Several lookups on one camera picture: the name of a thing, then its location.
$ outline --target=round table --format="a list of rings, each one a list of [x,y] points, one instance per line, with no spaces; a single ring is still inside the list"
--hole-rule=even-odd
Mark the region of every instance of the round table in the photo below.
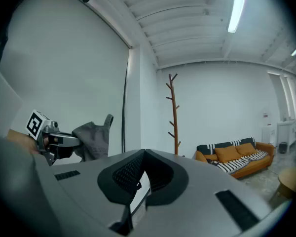
[[[277,192],[286,198],[292,198],[296,193],[296,167],[286,168],[278,176],[280,186]]]

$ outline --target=floor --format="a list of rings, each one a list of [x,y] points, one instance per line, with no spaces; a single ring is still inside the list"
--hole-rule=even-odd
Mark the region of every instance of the floor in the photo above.
[[[282,197],[280,194],[274,196],[272,200],[271,198],[279,186],[279,173],[288,167],[296,167],[296,143],[294,143],[291,146],[290,151],[285,154],[275,153],[270,167],[262,169],[252,175],[239,178],[238,180],[249,186],[253,191],[264,198],[265,201],[267,201],[273,208],[276,208],[282,202],[286,201],[286,198]],[[145,203],[143,203],[132,217],[134,227],[136,227],[138,222],[143,218],[145,212]]]

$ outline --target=striped blanket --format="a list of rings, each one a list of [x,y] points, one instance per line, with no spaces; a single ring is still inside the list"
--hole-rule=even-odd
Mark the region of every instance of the striped blanket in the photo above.
[[[222,163],[220,161],[212,161],[212,164],[218,168],[220,168],[223,172],[232,174],[239,169],[242,169],[243,167],[247,166],[251,161],[254,160],[260,160],[268,155],[267,152],[257,150],[256,154],[252,154],[249,156],[243,156],[237,160],[231,160],[227,163]]]

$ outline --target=coat rack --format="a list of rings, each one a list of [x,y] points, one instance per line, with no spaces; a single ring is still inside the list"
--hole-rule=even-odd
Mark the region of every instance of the coat rack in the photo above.
[[[177,109],[180,107],[179,105],[176,106],[176,98],[174,96],[174,86],[173,80],[177,77],[178,74],[172,78],[171,74],[169,74],[169,81],[170,85],[166,83],[166,85],[171,90],[171,97],[167,97],[167,99],[172,100],[172,109],[173,109],[173,123],[170,121],[170,124],[174,127],[174,135],[171,132],[168,132],[174,138],[174,154],[178,154],[178,148],[181,144],[181,141],[178,143],[178,121],[177,121]]]

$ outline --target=white appliance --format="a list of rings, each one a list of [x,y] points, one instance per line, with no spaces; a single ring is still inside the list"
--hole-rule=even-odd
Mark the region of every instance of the white appliance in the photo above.
[[[272,144],[276,147],[276,126],[268,125],[262,128],[262,143]]]

